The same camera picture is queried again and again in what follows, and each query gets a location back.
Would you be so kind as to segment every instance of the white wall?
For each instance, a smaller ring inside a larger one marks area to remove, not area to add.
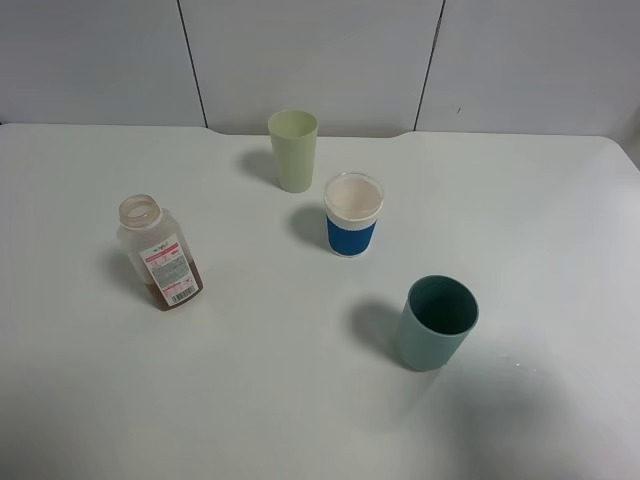
[[[640,133],[639,26],[637,0],[447,0],[418,129]]]
[[[0,122],[204,125],[175,0],[0,0]]]
[[[413,129],[441,0],[182,0],[209,127],[265,133],[306,109],[322,135]]]

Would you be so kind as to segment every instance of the blue and white cup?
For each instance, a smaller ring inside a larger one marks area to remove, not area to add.
[[[327,230],[335,253],[356,257],[367,249],[383,200],[380,183],[364,173],[341,173],[327,182]]]

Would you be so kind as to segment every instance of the bottle opening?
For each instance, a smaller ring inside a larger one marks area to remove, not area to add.
[[[120,204],[120,223],[126,228],[148,229],[156,225],[162,210],[149,195],[133,195]]]

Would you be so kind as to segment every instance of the brown liquid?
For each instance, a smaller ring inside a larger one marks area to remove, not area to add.
[[[196,268],[196,264],[193,260],[189,262],[189,268],[191,268],[191,272],[193,273],[193,276],[196,279],[196,283],[198,284],[198,291],[193,295],[191,295],[190,297],[182,300],[181,302],[176,303],[175,305],[169,306],[167,301],[164,299],[164,295],[162,295],[162,292],[160,291],[160,289],[155,283],[144,284],[144,286],[147,287],[147,290],[149,290],[149,293],[151,294],[153,299],[156,301],[158,308],[163,312],[166,312],[167,310],[173,310],[174,308],[179,307],[180,305],[184,305],[185,303],[187,303],[189,300],[194,298],[196,295],[198,295],[202,291],[202,279],[200,278],[200,273],[198,272],[198,269]]]

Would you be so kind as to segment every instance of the plastic bottle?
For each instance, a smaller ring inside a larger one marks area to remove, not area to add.
[[[182,229],[148,195],[120,204],[118,238],[160,310],[171,310],[202,291],[202,279]]]

